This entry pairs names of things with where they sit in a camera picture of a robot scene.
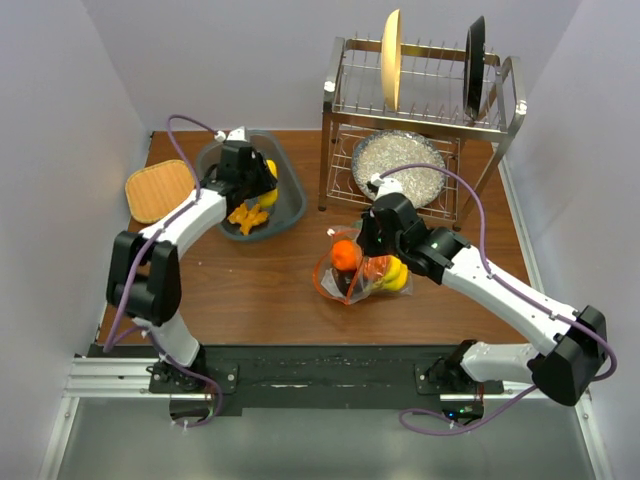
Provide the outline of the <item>orange fake food piece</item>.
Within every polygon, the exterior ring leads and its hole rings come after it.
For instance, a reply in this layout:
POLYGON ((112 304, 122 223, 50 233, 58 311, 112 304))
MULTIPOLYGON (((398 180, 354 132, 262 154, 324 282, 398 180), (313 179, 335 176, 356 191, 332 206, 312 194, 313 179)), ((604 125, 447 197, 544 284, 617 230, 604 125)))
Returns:
POLYGON ((263 210, 259 204, 249 207, 247 202, 237 207, 227 217, 227 221, 236 225, 243 236, 248 236, 254 227, 266 223, 268 219, 269 213, 263 210))

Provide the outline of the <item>clear zip top bag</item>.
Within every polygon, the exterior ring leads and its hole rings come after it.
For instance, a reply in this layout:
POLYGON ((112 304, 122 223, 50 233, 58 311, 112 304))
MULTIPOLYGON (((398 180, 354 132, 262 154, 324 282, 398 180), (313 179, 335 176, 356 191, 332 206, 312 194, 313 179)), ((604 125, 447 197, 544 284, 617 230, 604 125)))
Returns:
POLYGON ((413 293, 413 280, 409 271, 409 280, 399 292, 382 291, 377 281, 387 269, 388 256, 368 257, 362 251, 362 259, 356 271, 342 272, 331 264, 331 248, 342 239, 351 239, 356 243, 359 230, 353 227, 335 226, 326 231, 330 241, 327 252, 318 260, 312 273, 312 281, 317 292, 327 299, 343 305, 353 305, 371 296, 396 297, 413 293))

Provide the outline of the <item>orange fake fruit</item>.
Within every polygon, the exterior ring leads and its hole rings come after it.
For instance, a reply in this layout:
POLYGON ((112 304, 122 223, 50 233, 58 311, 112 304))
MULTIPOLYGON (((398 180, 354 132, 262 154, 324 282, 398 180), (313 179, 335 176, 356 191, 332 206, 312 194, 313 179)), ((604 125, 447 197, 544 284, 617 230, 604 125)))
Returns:
POLYGON ((360 247, 351 239, 339 240, 331 248, 331 264, 338 271, 356 271, 361 259, 360 247))

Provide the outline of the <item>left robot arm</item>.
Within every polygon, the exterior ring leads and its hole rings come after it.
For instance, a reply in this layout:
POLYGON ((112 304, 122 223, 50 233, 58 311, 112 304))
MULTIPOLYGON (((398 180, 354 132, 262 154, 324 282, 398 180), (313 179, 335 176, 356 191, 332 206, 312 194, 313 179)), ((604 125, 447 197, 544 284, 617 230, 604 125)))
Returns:
POLYGON ((113 244, 106 297, 116 316, 130 317, 159 354, 152 374, 185 392, 213 390, 206 355, 179 312, 181 257, 210 228, 247 201, 259 216, 277 198, 277 167, 251 143, 226 140, 219 161, 169 214, 138 233, 123 231, 113 244))

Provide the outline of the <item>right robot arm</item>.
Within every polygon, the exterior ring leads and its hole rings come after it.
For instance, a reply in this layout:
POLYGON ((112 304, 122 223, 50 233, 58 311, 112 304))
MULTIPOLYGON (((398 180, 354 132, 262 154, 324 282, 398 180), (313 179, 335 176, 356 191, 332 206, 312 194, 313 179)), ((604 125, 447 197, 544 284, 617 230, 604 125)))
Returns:
POLYGON ((459 393, 479 383, 508 381, 537 387, 551 400, 575 405, 613 355, 606 318, 554 300, 491 263, 459 233, 429 228, 401 193, 374 201, 362 215, 357 243, 370 258, 391 255, 415 275, 474 300, 526 338, 524 344, 465 340, 426 371, 459 393))

